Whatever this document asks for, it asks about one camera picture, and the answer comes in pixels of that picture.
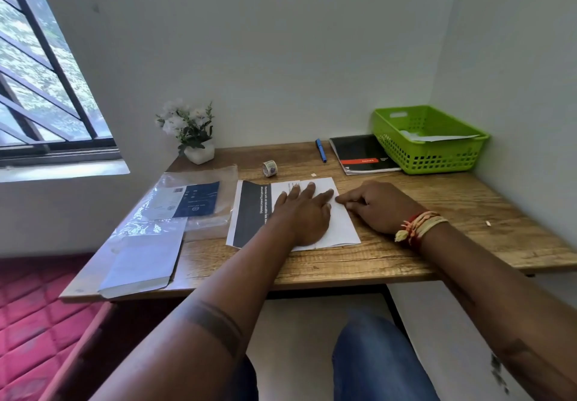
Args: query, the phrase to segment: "jeans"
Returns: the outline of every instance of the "jeans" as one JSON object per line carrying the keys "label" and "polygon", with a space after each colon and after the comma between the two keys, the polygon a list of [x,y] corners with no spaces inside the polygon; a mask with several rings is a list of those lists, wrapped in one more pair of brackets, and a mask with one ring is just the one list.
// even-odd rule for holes
{"label": "jeans", "polygon": [[[335,401],[439,401],[415,351],[388,320],[359,314],[343,328],[332,354]],[[256,372],[239,364],[226,401],[257,401]]]}

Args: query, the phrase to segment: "wooden table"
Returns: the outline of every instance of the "wooden table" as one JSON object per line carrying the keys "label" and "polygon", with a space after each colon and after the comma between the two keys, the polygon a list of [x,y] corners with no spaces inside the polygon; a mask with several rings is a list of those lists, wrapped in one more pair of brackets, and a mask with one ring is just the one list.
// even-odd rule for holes
{"label": "wooden table", "polygon": [[[177,159],[169,171],[194,171],[238,165],[240,179],[257,183],[280,180],[333,177],[340,193],[357,187],[365,179],[392,182],[429,209],[444,215],[456,228],[483,245],[511,266],[533,274],[577,270],[577,254],[524,215],[471,173],[408,176],[402,172],[368,176],[346,176],[328,142],[324,142],[324,164],[313,142],[246,148],[220,149],[215,159],[197,166]],[[274,159],[279,174],[266,179],[264,161]],[[428,263],[401,248],[353,217],[362,244],[348,247],[293,252],[280,271],[274,289],[321,288],[360,284],[424,281],[436,279]],[[185,296],[197,288],[236,252],[224,239],[184,243],[174,279],[162,289],[128,296],[129,299]],[[105,278],[114,255],[98,251],[62,292],[65,302],[103,299],[97,290]]]}

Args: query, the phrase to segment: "wooden desk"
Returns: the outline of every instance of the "wooden desk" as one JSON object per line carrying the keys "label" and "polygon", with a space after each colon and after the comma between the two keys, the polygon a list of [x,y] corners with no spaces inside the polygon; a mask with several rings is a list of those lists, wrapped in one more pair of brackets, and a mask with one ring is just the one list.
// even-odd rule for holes
{"label": "wooden desk", "polygon": [[[314,142],[247,148],[220,149],[213,161],[201,166],[177,159],[169,171],[194,171],[238,165],[239,178],[257,183],[278,180],[333,177],[340,193],[357,187],[365,179],[392,182],[426,207],[444,215],[459,230],[511,266],[525,273],[577,270],[577,254],[564,242],[525,216],[485,186],[471,173],[408,176],[402,172],[370,176],[346,176],[328,142],[328,162],[323,164]],[[264,161],[274,159],[278,176],[267,180],[261,171]],[[274,289],[319,288],[359,284],[424,281],[435,279],[429,265],[367,228],[353,217],[362,244],[294,252],[275,281]],[[184,243],[174,280],[162,289],[128,296],[128,299],[185,296],[198,287],[236,249],[224,239]],[[99,251],[60,296],[65,302],[103,299],[97,294],[114,255]]]}

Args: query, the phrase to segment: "window sill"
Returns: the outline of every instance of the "window sill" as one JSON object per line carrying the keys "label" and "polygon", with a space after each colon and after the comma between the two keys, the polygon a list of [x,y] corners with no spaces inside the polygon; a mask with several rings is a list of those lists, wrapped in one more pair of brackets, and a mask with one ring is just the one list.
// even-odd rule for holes
{"label": "window sill", "polygon": [[86,176],[127,175],[124,160],[92,161],[89,163],[31,165],[29,167],[0,168],[0,183],[25,180],[70,179]]}

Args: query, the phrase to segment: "white pot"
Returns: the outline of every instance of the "white pot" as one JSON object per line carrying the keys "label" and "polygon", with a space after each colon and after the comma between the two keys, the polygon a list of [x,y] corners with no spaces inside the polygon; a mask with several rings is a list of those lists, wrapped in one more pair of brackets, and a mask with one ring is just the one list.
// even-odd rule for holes
{"label": "white pot", "polygon": [[204,164],[215,157],[215,146],[212,143],[212,138],[202,144],[204,149],[193,149],[190,146],[184,149],[184,154],[194,164]]}

